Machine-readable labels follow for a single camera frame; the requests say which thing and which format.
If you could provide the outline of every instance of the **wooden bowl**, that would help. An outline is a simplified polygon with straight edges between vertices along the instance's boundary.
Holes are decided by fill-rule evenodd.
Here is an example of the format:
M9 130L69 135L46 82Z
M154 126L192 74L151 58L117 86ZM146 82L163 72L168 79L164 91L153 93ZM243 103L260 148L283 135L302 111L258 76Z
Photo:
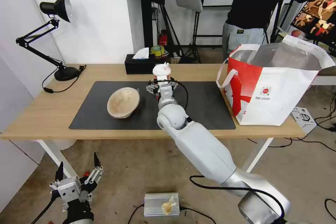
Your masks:
M139 92L131 87L123 87L115 91L107 102L107 111L117 119L127 118L140 102Z

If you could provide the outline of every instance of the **lamp arm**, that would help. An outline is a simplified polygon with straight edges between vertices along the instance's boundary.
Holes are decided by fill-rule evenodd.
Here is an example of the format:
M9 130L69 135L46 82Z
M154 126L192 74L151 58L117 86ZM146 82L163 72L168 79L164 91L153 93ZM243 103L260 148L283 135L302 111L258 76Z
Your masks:
M24 35L24 36L22 36L20 38L17 38L16 39L16 43L19 46L27 49L28 51L31 51L32 53L40 56L41 58L45 59L46 61L50 62L51 64L54 64L55 66L57 66L59 68L64 68L65 66L63 65L62 61L58 61L58 60L56 60L56 59L54 59L54 58L52 58L52 57L50 57L48 55L45 55L45 54L41 53L40 51L36 50L35 48L33 48L33 47L31 47L29 45L31 42L39 39L40 37L46 35L49 32L57 29L58 28L58 22L59 22L58 19L51 19L47 23L45 23L44 25L40 26L39 28L37 28L37 29L29 32L28 34L26 34L26 35ZM32 36L32 34L34 34L35 32L41 30L42 28L44 28L44 27L46 27L48 25L53 25L53 27L51 29L48 29L47 31L41 33L41 34L33 35Z

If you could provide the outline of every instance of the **desk lamp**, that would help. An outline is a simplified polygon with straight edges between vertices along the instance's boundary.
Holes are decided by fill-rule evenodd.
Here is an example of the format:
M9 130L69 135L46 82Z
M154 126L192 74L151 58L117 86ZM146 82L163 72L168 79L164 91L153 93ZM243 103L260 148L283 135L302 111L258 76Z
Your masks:
M67 67L63 65L63 62L52 58L48 55L45 55L41 53L40 51L36 50L35 48L31 47L29 44L31 42L34 42L35 40L41 38L42 36L46 35L47 33L55 30L58 28L59 20L55 17L55 15L58 15L63 20L71 23L72 19L72 12L71 12L71 4L69 0L56 0L55 3L52 2L41 2L40 3L40 9L43 13L47 14L51 19L45 23L44 25L40 26L39 28L33 30L32 32L24 35L23 37L17 38L16 43L26 48L27 50L31 51L32 53L35 53L36 55L40 56L41 58L49 61L51 64L54 64L57 66L58 70L55 72L55 79L59 81L68 81L71 79L74 79L79 76L79 72L74 67ZM37 31L41 30L42 28L52 25L53 27L51 29L48 29L47 31L33 35Z

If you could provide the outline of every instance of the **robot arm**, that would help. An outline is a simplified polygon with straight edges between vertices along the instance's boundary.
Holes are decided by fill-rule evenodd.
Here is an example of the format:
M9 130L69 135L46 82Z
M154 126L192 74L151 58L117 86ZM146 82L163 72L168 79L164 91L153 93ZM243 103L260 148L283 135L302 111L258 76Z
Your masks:
M63 224L91 224L94 215L91 212L90 202L92 201L92 192L96 189L97 184L104 173L103 166L94 153L95 168L89 176L78 178L70 177L63 179L63 163L60 164L55 181L50 183L52 194L61 197L63 212L67 211L67 218Z
M230 151L203 125L194 122L184 108L177 105L173 96L160 96L161 89L172 94L169 82L159 82L158 89L157 123L159 127L173 138L179 150L203 176L216 181L222 187L243 187L265 191L280 202L285 213L288 212L290 202L277 188L261 176L237 168ZM242 190L229 190L229 192L243 197L238 208L249 223L270 224L281 216L279 204L265 194Z

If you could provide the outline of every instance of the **table leg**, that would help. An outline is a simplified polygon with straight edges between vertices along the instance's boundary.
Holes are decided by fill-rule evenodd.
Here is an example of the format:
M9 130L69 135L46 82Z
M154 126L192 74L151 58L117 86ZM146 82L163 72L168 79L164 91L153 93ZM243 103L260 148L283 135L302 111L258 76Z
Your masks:
M274 138L267 138L266 140L261 140L257 143L257 146L243 165L244 171L251 172L273 139Z
M63 162L63 172L66 177L78 176L66 158L63 156L62 152L55 145L52 140L36 140L42 148L48 153L51 159L56 163L57 166Z

